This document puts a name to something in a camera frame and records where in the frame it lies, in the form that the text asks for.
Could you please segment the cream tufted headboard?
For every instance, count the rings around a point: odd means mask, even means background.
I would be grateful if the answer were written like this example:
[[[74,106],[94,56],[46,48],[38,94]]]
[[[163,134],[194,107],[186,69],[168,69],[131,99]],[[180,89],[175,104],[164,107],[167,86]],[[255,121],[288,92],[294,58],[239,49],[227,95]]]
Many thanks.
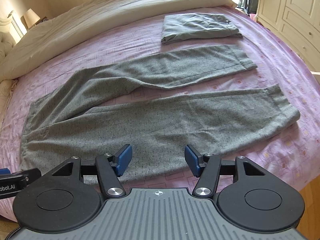
[[[16,44],[27,33],[14,10],[6,18],[1,17],[1,62],[11,53]]]

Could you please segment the cream wardrobe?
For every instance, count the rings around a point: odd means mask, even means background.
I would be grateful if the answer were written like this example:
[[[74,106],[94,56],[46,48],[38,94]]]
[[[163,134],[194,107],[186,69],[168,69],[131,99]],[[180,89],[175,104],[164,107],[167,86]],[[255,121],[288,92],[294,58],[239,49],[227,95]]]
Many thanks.
[[[319,72],[319,0],[259,0],[257,18]]]

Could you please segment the folded grey-green garment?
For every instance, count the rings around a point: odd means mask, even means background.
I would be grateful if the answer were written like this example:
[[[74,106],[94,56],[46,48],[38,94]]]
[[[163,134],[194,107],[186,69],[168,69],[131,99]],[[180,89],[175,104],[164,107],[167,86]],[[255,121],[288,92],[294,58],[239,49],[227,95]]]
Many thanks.
[[[167,15],[163,21],[163,45],[192,39],[240,37],[236,25],[223,14],[187,13]]]

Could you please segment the cream duvet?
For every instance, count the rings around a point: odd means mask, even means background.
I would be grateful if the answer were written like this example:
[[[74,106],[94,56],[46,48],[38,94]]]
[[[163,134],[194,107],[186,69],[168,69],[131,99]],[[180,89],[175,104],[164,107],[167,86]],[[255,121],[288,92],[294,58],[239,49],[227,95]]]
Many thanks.
[[[90,0],[43,22],[1,62],[1,80],[13,80],[105,31],[153,16],[196,8],[236,7],[232,0]]]

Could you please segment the grey speckled pants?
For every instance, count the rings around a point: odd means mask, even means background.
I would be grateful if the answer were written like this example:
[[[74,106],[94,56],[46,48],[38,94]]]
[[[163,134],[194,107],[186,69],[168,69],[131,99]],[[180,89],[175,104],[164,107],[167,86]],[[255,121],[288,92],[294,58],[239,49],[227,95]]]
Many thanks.
[[[106,101],[138,88],[174,90],[255,68],[243,50],[227,44],[79,70],[31,104],[20,168],[46,173],[72,156],[91,160],[130,144],[133,159],[123,181],[132,181],[184,168],[187,144],[219,156],[249,148],[300,117],[278,85],[119,105]]]

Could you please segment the pink patterned bed sheet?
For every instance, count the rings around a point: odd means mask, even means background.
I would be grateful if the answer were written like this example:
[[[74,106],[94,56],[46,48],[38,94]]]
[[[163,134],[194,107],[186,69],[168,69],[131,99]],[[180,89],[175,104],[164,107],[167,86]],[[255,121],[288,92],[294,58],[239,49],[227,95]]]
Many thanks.
[[[19,78],[1,129],[1,167],[19,169],[20,141],[30,104],[64,84],[77,70],[104,66],[160,51],[216,44],[236,44],[257,68],[176,90],[140,88],[108,102],[115,105],[166,96],[281,87],[290,103],[300,111],[297,123],[244,154],[292,187],[301,190],[319,176],[319,84],[302,59],[281,39],[229,7],[201,8],[201,13],[223,14],[242,33],[241,38],[189,40],[163,46],[164,17],[146,18],[113,28],[73,47]]]

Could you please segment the cream table lamp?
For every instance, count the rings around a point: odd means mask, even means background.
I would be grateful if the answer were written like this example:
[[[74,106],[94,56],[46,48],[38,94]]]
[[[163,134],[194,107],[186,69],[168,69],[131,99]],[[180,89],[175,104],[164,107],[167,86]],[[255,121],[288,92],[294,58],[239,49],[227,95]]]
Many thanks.
[[[28,29],[33,27],[41,19],[40,16],[35,11],[33,11],[33,9],[28,9],[23,14],[23,18],[25,20],[25,23]]]

